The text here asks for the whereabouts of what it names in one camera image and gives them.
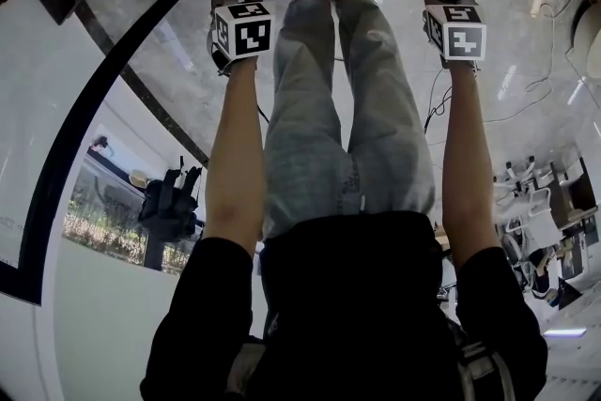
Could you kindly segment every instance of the leg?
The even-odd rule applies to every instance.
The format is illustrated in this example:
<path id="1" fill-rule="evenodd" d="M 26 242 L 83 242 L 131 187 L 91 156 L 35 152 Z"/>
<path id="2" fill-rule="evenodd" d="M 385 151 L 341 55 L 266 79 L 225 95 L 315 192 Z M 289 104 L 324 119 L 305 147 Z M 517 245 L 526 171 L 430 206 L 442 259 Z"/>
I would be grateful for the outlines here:
<path id="1" fill-rule="evenodd" d="M 394 33 L 374 0 L 337 0 L 336 9 L 355 98 L 348 152 L 359 167 L 365 210 L 427 214 L 432 161 Z"/>
<path id="2" fill-rule="evenodd" d="M 341 147 L 331 98 L 333 58 L 328 0 L 292 0 L 275 47 L 275 103 L 265 144 L 268 238 L 341 210 L 352 160 Z"/>

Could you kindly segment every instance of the light blue jeans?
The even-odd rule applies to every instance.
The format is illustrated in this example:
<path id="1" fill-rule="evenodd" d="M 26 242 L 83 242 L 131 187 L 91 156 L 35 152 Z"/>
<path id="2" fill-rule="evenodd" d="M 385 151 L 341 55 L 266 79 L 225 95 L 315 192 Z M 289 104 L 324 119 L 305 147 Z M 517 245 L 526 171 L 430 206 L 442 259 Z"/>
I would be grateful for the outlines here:
<path id="1" fill-rule="evenodd" d="M 316 218 L 434 205 L 430 152 L 390 25 L 374 0 L 338 0 L 336 11 L 355 99 L 348 152 L 331 98 L 330 2 L 292 0 L 275 46 L 267 238 Z"/>

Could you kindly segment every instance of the black shirt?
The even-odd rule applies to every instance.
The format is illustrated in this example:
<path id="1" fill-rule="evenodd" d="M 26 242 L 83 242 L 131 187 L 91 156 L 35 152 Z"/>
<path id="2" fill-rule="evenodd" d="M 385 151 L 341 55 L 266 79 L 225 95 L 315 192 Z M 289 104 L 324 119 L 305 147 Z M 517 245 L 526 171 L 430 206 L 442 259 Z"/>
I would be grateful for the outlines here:
<path id="1" fill-rule="evenodd" d="M 262 261 L 271 329 L 248 399 L 463 399 L 457 348 L 436 300 L 439 245 L 425 216 L 302 223 L 268 240 Z M 223 397 L 249 341 L 252 270 L 229 240 L 197 243 L 152 344 L 145 400 Z M 502 249 L 473 256 L 457 290 L 470 339 L 501 354 L 517 401 L 534 399 L 546 380 L 547 345 Z"/>

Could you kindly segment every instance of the black sleeve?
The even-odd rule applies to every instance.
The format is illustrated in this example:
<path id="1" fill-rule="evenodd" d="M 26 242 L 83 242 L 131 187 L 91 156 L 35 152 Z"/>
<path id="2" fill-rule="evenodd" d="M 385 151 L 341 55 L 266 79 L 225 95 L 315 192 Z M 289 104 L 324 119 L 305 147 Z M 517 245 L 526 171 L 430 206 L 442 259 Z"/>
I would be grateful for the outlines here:
<path id="1" fill-rule="evenodd" d="M 251 328 L 252 273 L 253 260 L 236 243 L 196 243 L 152 342 L 140 385 L 146 401 L 223 395 Z"/>
<path id="2" fill-rule="evenodd" d="M 465 332 L 497 351 L 511 373 L 516 401 L 543 389 L 547 343 L 524 301 L 502 248 L 474 255 L 457 274 L 457 316 Z"/>

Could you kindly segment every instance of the marble floor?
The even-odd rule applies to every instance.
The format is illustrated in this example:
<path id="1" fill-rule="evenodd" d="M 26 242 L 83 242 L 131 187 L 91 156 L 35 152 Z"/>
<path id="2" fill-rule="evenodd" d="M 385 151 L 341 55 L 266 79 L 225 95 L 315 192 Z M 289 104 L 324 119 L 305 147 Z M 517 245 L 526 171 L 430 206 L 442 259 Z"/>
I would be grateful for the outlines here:
<path id="1" fill-rule="evenodd" d="M 87 0 L 113 40 L 118 40 L 154 1 Z M 274 1 L 281 21 L 287 0 Z M 549 17 L 561 11 L 569 0 L 542 0 L 550 8 L 538 11 L 532 11 L 537 10 L 534 0 L 477 1 L 488 25 L 487 55 L 479 64 L 479 86 L 495 172 L 502 172 L 507 161 L 520 162 L 530 155 L 541 165 L 548 161 L 567 165 L 578 147 L 588 143 L 601 146 L 601 133 L 596 128 L 601 126 L 601 89 L 597 81 L 587 79 L 582 83 L 565 55 L 571 46 L 574 15 L 582 0 L 572 0 L 555 22 Z M 379 2 L 396 34 L 408 81 L 425 120 L 440 62 L 422 31 L 424 0 Z M 130 65 L 173 119 L 210 155 L 225 81 L 217 75 L 207 53 L 208 9 L 209 0 L 181 0 L 148 37 Z M 257 73 L 259 104 L 268 116 L 273 105 L 271 63 L 269 55 L 262 56 Z M 441 101 L 449 85 L 449 76 L 443 72 L 434 88 L 433 105 Z M 341 62 L 336 63 L 334 71 L 333 96 L 343 139 L 347 140 L 352 124 L 352 96 Z M 438 197 L 447 115 L 448 111 L 435 116 L 427 133 Z"/>

